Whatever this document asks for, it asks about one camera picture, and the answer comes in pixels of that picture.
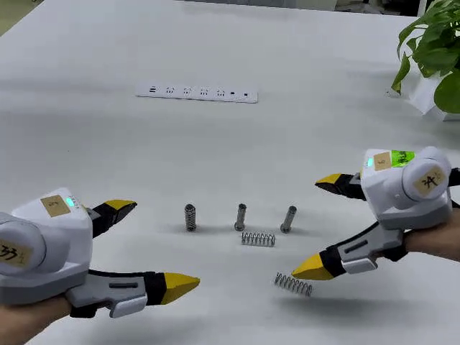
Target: coil spring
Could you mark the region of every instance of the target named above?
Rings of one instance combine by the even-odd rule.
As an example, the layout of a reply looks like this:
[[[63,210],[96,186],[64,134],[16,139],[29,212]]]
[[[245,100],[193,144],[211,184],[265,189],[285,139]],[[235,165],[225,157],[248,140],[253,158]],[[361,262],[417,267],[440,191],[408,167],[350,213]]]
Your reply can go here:
[[[293,293],[299,293],[307,297],[310,297],[311,292],[313,291],[313,286],[311,284],[308,284],[307,282],[301,282],[299,279],[288,277],[287,275],[279,272],[275,277],[275,285]]]
[[[249,246],[273,247],[275,245],[275,235],[263,234],[262,232],[242,232],[241,244]]]
[[[185,206],[185,227],[188,231],[195,231],[196,229],[196,210],[192,204]]]

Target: metal pin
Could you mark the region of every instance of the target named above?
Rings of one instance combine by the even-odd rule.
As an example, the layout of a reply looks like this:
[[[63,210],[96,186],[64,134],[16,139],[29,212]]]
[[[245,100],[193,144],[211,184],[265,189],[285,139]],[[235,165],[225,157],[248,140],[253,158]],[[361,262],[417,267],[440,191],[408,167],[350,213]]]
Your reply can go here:
[[[243,231],[244,230],[244,217],[246,216],[246,205],[240,203],[238,205],[238,214],[236,215],[236,223],[234,225],[235,230]]]
[[[187,231],[196,230],[196,210],[191,203],[185,205],[185,228]]]
[[[297,212],[297,208],[295,206],[289,206],[285,221],[280,226],[281,232],[287,234],[290,231],[290,225],[294,220],[295,212]]]

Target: white pot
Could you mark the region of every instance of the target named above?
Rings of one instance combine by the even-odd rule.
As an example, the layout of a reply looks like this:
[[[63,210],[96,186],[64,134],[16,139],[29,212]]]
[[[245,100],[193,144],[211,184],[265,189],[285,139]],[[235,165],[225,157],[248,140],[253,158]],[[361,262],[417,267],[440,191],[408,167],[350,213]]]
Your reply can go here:
[[[408,102],[420,110],[424,116],[441,121],[460,121],[460,114],[446,113],[434,104],[434,91],[442,80],[439,74],[430,78],[420,75],[417,86],[409,94]]]

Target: green indicator light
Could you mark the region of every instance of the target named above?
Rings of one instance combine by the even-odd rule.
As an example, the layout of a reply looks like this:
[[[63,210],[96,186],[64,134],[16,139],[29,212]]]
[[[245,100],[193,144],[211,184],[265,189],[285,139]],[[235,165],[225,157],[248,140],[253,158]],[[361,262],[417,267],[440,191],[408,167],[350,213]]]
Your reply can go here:
[[[67,204],[68,204],[70,207],[74,207],[74,206],[75,206],[75,204],[74,204],[72,198],[67,198],[67,199],[65,199],[65,202],[67,202]]]

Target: yellow fingertip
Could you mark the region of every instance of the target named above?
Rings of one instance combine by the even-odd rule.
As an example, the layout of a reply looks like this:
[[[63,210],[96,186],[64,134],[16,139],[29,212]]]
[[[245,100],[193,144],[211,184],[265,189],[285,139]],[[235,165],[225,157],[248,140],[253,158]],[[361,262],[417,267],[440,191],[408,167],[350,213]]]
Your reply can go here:
[[[168,304],[193,290],[200,284],[200,279],[180,273],[165,273],[166,293],[161,304]]]
[[[342,175],[342,174],[329,175],[329,176],[327,176],[325,178],[322,178],[322,179],[316,181],[315,184],[318,184],[318,183],[332,183],[332,184],[334,184],[340,178],[340,175]]]
[[[105,204],[109,205],[112,208],[115,208],[116,210],[119,210],[125,206],[132,205],[133,203],[136,203],[135,201],[131,200],[109,200],[106,201]]]
[[[309,257],[293,271],[293,277],[310,280],[330,280],[334,276],[324,267],[320,255],[317,253]]]

